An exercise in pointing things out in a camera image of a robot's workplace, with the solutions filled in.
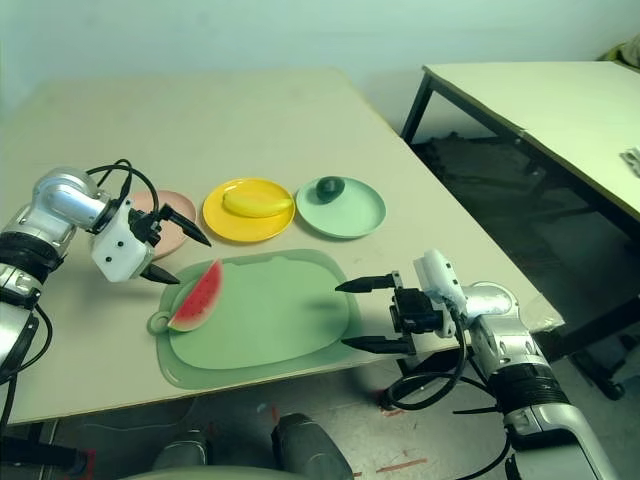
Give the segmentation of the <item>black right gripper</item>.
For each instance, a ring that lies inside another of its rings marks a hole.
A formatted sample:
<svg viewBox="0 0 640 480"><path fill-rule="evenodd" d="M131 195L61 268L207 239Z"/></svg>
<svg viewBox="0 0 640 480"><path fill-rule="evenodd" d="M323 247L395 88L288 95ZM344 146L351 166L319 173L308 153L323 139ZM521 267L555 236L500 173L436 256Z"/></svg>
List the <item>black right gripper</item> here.
<svg viewBox="0 0 640 480"><path fill-rule="evenodd" d="M389 307L397 339L384 336L360 336L342 339L351 348L373 354L415 355L414 335L426 333L456 334L456 327L450 319L445 324L445 314L436 310L429 297L417 288L405 288L398 271L380 276L364 276L348 280L335 287L346 293L369 293L378 289L393 288L392 303Z"/></svg>

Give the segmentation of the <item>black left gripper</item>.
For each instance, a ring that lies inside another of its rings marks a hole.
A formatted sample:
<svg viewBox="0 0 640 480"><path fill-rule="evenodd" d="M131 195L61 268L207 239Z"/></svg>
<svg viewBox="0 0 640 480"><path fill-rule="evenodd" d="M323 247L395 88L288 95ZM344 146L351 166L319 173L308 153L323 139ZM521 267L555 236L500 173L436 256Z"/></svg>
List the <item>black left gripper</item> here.
<svg viewBox="0 0 640 480"><path fill-rule="evenodd" d="M187 237L203 245L211 246L211 242L203 231L192 220L177 212L171 206L162 206L159 213L131 209L128 213L130 231L140 242L156 246L161 240L159 218L177 225ZM155 264L147 265L141 271L141 277L165 285L180 283L177 277Z"/></svg>

